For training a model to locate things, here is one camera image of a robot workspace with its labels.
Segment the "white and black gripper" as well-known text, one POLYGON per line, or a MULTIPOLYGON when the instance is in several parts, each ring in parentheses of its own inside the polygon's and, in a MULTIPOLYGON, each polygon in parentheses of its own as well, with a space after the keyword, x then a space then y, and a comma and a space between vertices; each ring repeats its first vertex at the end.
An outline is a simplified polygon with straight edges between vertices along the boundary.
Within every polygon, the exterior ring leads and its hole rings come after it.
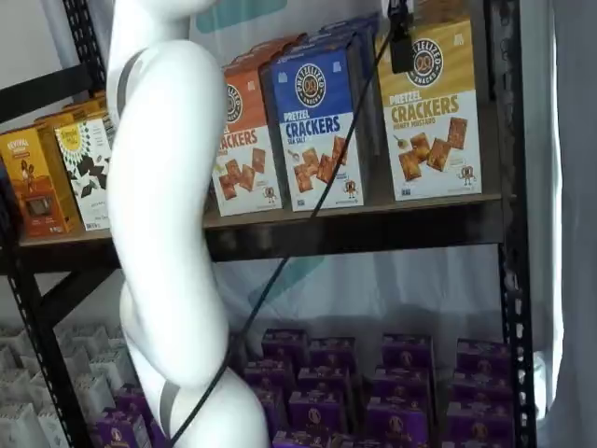
POLYGON ((382 0, 382 14, 391 21, 392 19, 405 19, 412 22, 416 2, 414 0, 382 0))

